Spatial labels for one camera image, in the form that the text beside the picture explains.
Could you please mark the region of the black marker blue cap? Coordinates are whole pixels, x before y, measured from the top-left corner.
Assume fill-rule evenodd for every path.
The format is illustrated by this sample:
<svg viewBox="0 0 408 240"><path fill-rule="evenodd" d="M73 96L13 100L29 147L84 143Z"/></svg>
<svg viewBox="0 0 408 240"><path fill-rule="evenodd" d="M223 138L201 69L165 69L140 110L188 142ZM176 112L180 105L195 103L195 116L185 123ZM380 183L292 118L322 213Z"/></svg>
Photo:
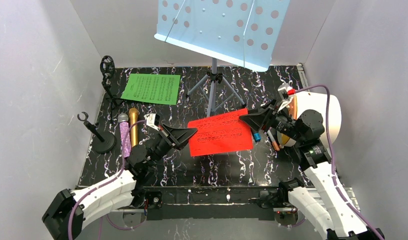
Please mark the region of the black marker blue cap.
<svg viewBox="0 0 408 240"><path fill-rule="evenodd" d="M258 143L258 142L260 142L261 141L261 135L258 133L258 132L253 132L252 133L252 136L253 136L253 139L254 139L254 141L256 142L256 143Z"/></svg>

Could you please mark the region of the red sheet music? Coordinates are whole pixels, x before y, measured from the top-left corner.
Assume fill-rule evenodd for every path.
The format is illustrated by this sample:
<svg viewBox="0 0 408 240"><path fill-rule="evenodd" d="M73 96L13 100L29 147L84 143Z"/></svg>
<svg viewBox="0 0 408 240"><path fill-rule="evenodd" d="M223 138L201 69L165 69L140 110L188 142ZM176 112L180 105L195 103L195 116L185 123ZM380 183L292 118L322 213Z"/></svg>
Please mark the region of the red sheet music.
<svg viewBox="0 0 408 240"><path fill-rule="evenodd" d="M197 132L189 140L192 157L224 154L253 148L250 127L240 120L248 114L246 108L190 121L188 128Z"/></svg>

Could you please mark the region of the gold microphone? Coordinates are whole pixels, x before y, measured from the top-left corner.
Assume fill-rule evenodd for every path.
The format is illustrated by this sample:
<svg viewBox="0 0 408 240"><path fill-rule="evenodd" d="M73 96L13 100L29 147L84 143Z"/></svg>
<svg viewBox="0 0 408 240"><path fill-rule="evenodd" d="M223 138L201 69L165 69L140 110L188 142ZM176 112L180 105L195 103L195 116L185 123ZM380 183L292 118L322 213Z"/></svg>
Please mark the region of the gold microphone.
<svg viewBox="0 0 408 240"><path fill-rule="evenodd" d="M138 137L138 118L139 118L139 111L137 108L132 107L128 111L129 117L129 124L130 124L130 143L131 147L133 148L139 143Z"/></svg>

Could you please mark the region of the purple glitter microphone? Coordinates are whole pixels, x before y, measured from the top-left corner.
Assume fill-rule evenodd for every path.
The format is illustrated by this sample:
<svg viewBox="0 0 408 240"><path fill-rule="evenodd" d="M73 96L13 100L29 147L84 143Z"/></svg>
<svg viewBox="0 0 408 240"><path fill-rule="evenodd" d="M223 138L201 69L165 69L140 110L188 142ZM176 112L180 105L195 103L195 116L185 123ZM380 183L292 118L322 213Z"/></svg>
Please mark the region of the purple glitter microphone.
<svg viewBox="0 0 408 240"><path fill-rule="evenodd" d="M128 158L131 152L129 117L126 113L120 113L117 120L120 131L121 153L124 158Z"/></svg>

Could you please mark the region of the green sheet music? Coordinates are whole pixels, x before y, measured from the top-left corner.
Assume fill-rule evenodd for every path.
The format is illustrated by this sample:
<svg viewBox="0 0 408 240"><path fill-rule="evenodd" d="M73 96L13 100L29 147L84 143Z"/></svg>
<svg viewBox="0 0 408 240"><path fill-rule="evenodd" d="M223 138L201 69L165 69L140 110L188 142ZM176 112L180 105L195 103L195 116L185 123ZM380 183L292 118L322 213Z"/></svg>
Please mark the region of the green sheet music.
<svg viewBox="0 0 408 240"><path fill-rule="evenodd" d="M134 73L129 76L121 98L135 102L176 105L180 81L180 75Z"/></svg>

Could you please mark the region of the black round-base mic stand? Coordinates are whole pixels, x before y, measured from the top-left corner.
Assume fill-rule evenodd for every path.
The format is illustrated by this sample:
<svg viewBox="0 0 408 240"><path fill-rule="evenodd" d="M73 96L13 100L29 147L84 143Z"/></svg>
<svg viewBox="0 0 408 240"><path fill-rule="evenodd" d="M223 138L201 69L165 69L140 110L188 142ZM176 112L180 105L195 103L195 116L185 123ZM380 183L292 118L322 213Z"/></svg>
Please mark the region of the black round-base mic stand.
<svg viewBox="0 0 408 240"><path fill-rule="evenodd" d="M92 133L91 149L98 154L105 154L110 152L116 145L117 138L110 131L98 131L98 127L88 121L89 115L87 112L81 112L84 117L77 114L77 119Z"/></svg>

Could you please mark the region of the grey tripod music stand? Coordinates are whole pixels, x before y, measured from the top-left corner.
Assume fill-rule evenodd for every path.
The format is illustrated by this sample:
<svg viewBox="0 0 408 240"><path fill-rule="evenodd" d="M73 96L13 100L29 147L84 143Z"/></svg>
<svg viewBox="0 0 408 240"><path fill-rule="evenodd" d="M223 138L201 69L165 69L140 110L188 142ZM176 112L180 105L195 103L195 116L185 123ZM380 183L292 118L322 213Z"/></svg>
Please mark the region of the grey tripod music stand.
<svg viewBox="0 0 408 240"><path fill-rule="evenodd" d="M155 38L255 72L268 70L288 0L160 0Z"/></svg>

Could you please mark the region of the black tripod mic stand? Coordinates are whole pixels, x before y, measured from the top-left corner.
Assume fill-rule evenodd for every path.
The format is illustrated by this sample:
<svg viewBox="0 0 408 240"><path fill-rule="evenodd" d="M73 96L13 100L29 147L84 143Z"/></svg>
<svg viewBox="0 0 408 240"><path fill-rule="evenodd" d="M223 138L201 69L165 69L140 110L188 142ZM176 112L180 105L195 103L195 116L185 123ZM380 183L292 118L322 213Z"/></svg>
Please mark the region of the black tripod mic stand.
<svg viewBox="0 0 408 240"><path fill-rule="evenodd" d="M105 99L109 102L111 110L113 111L116 108L120 108L124 103L126 103L126 105L128 106L131 101L121 99L111 92L111 79L116 73L116 66L113 58L110 55L105 55L101 59L99 68L102 74L101 85L105 91Z"/></svg>

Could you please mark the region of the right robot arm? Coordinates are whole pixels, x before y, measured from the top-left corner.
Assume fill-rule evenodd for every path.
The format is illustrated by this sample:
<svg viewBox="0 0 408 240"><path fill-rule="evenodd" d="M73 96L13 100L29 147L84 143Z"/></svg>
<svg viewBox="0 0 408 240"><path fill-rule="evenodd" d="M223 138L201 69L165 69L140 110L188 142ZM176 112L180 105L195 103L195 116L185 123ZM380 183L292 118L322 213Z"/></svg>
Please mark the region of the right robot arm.
<svg viewBox="0 0 408 240"><path fill-rule="evenodd" d="M298 180L282 181L276 194L267 194L268 200L288 203L301 211L324 240L383 240L379 228L364 220L334 170L334 156L323 145L320 136L325 132L322 115L313 109L305 110L298 119L274 108L240 116L253 131L268 128L295 140L290 154L299 162L304 174L313 183L322 203L311 196Z"/></svg>

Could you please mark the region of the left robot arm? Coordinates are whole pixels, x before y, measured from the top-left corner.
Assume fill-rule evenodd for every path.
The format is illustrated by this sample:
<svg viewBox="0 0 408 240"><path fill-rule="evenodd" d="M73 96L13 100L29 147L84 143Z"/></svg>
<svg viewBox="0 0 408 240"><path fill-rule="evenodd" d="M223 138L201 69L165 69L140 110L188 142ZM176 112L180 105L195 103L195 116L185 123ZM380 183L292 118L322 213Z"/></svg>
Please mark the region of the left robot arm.
<svg viewBox="0 0 408 240"><path fill-rule="evenodd" d="M166 124L154 128L158 133L154 144L133 146L119 172L89 187L56 194L41 218L54 240L74 240L93 221L132 205L156 163L172 149L183 149L198 131Z"/></svg>

